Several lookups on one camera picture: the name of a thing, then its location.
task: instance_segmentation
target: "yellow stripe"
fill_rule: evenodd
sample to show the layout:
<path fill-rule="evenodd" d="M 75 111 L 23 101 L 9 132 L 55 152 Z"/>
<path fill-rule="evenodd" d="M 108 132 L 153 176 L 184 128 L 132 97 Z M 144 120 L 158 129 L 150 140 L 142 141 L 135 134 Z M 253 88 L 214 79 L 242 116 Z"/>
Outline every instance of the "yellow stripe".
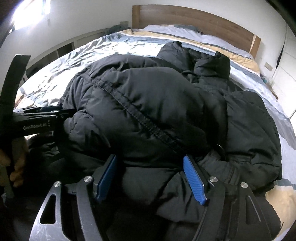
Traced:
<path fill-rule="evenodd" d="M 169 40 L 173 40 L 173 41 L 180 41 L 180 42 L 189 43 L 189 44 L 201 47 L 203 49 L 211 50 L 213 52 L 218 51 L 218 52 L 226 55 L 230 60 L 232 60 L 236 64 L 240 65 L 241 67 L 247 68 L 248 70 L 251 70 L 252 72 L 254 72 L 256 74 L 260 74 L 259 66 L 255 62 L 255 60 L 249 59 L 246 57 L 242 57 L 238 54 L 231 53 L 227 50 L 221 49 L 216 46 L 203 44 L 203 43 L 200 43 L 200 42 L 197 42 L 194 40 L 190 40 L 190 39 L 179 38 L 176 36 L 170 36 L 170 35 L 160 34 L 160 33 L 153 33 L 153 32 L 149 32 L 149 31 L 133 32 L 131 29 L 127 29 L 127 30 L 121 31 L 120 33 L 124 34 L 124 35 L 129 35 L 129 36 L 152 37 L 152 38 L 161 38 L 161 39 L 169 39 Z"/>

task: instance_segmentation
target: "wooden headboard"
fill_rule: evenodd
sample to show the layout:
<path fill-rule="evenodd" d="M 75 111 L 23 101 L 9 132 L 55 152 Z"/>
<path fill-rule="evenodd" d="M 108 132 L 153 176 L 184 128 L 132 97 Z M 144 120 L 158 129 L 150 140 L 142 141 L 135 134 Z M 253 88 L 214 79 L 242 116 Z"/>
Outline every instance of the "wooden headboard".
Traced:
<path fill-rule="evenodd" d="M 249 52 L 254 58 L 261 41 L 245 28 L 208 12 L 171 5 L 134 5 L 132 28 L 145 28 L 152 24 L 193 25 L 204 34 L 219 37 Z"/>

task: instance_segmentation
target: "blue gripper pad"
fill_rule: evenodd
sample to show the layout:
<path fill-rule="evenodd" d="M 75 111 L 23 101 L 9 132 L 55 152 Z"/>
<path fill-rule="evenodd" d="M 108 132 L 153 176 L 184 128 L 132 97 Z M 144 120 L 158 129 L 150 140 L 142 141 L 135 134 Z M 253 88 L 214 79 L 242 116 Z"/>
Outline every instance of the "blue gripper pad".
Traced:
<path fill-rule="evenodd" d="M 201 205 L 204 205 L 207 200 L 205 196 L 205 185 L 198 175 L 197 170 L 194 168 L 192 161 L 193 160 L 190 160 L 188 156 L 185 156 L 183 158 L 183 169 L 195 200 Z"/>
<path fill-rule="evenodd" d="M 117 167 L 117 157 L 114 156 L 98 183 L 98 193 L 96 195 L 96 200 L 99 203 L 105 200 L 108 195 L 112 180 L 116 173 L 116 167 Z"/>

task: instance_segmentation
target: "bed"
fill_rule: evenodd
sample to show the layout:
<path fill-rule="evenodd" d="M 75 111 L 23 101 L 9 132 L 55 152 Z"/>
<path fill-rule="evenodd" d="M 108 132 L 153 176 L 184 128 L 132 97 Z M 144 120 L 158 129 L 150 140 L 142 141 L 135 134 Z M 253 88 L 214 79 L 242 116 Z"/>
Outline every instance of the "bed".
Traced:
<path fill-rule="evenodd" d="M 282 229 L 275 239 L 281 240 L 296 219 L 296 137 L 290 120 L 260 78 L 254 58 L 261 39 L 231 21 L 196 9 L 135 5 L 132 13 L 132 29 L 89 42 L 34 74 L 18 90 L 16 109 L 57 105 L 76 73 L 114 53 L 155 57 L 171 41 L 211 55 L 219 51 L 231 60 L 231 81 L 261 96 L 279 132 L 283 175 L 266 198 L 281 219 Z"/>

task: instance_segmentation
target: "pillow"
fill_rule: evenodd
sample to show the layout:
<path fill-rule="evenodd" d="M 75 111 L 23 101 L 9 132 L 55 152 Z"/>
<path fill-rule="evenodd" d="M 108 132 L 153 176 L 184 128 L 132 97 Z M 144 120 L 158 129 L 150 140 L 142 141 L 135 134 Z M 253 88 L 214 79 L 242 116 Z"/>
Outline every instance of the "pillow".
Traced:
<path fill-rule="evenodd" d="M 200 33 L 200 34 L 203 33 L 202 31 L 200 31 L 200 30 L 198 29 L 198 27 L 195 27 L 195 26 L 193 26 L 193 25 L 173 24 L 173 25 L 170 25 L 170 26 L 175 27 L 175 28 L 189 29 L 189 30 L 192 30 L 192 31 L 197 32 L 197 33 Z"/>

